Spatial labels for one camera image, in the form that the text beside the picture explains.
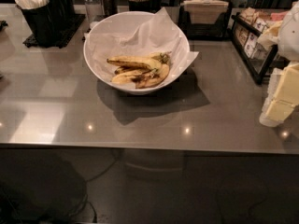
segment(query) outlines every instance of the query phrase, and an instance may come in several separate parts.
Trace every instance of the bowl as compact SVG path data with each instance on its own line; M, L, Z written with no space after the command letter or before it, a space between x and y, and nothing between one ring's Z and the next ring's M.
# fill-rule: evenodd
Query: bowl
M83 48L86 64L91 71L107 85L133 95L157 91L177 79L192 62L190 45L185 34L167 18L166 11L162 17L157 16L157 13L129 11L96 23L86 36ZM151 88L136 89L133 84L110 82L115 68L107 63L108 57L145 55L155 51L171 52L169 75L162 83Z

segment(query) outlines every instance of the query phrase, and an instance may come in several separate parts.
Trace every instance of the gray countertop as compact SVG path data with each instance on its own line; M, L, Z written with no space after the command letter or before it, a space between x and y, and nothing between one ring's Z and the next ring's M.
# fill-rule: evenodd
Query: gray countertop
M190 41L200 52L169 87L146 96L98 80L83 57L87 22L66 48L27 48L21 12L0 6L2 147L123 147L299 153L298 111L260 124L267 85L257 86L230 41Z

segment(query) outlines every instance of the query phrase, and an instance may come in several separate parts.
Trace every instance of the white bowl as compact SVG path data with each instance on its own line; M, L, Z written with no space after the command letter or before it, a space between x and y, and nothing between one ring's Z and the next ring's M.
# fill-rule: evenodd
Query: white bowl
M124 37L126 35L132 34L136 29L143 24L146 21L149 21L152 19L154 14L148 13L148 12L140 12L140 11L130 11L130 12L122 12L118 13L116 15L110 16L105 18L104 20L98 22L89 32L89 34L86 37L85 43L84 43L84 58L89 66L89 68L92 70L92 72L103 82L105 82L107 85L114 87L115 89L118 89L120 91L125 91L134 95L144 95L148 94L154 91L159 90L160 88L167 86L171 82L173 82L176 78L178 78L184 70L190 65L190 59L188 58L188 54L190 53L190 46L187 37L185 34L182 33L182 31L173 23L171 24L172 32L177 32L179 34L179 41L174 46L174 49L176 52L174 53L173 50L165 50L165 48L169 47L169 40L167 44L161 44L160 47L151 47L150 42L147 44L146 47L143 47L140 49L140 52L143 50L150 50L151 52L154 51L171 51L171 65L170 65L170 71L168 77L159 85L152 87L152 88L146 88L146 89L135 89L133 86L128 87L126 85L116 85L110 82L110 79L113 76L113 71L107 70L108 66L110 64L106 63L106 58L110 56L115 55L121 55L119 53L116 53L115 50L122 50L123 44L121 44L120 40L115 39L113 40L114 44L113 46L111 44L107 45L109 43L109 40L107 40L107 43L105 43L105 39L95 39L95 37L98 37L97 35L106 35L106 37L111 37L113 35L122 35L124 34ZM157 31L161 32L161 24L157 25ZM144 39L147 39L149 34L142 35L143 41L142 43L147 43L147 41L144 41ZM91 39L93 39L93 43L101 44L97 49L92 49L90 45ZM125 45L125 49L130 50L131 54L128 55L137 55L140 52L136 50L136 44L133 44L130 48L130 43ZM94 51L96 50L97 57L100 57L99 59L94 58Z

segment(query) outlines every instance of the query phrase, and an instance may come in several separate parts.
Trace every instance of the black cup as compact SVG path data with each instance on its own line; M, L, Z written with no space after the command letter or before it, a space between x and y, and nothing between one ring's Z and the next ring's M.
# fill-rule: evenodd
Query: black cup
M72 17L75 14L73 0L63 0L63 6L67 17Z
M130 1L129 2L129 10L130 11L147 11L151 12L151 2L152 0L149 1L142 1L142 2L134 2Z
M21 9L37 43L42 47L51 47L59 38L58 32L53 26L53 20L49 10L49 3L43 7L34 9Z
M66 27L66 13L63 0L49 0L49 10L54 28L61 32Z

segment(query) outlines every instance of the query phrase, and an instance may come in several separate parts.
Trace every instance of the glossy floor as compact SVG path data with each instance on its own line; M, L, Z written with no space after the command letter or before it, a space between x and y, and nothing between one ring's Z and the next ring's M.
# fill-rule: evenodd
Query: glossy floor
M6 149L18 212L72 223L298 223L297 156L154 149Z

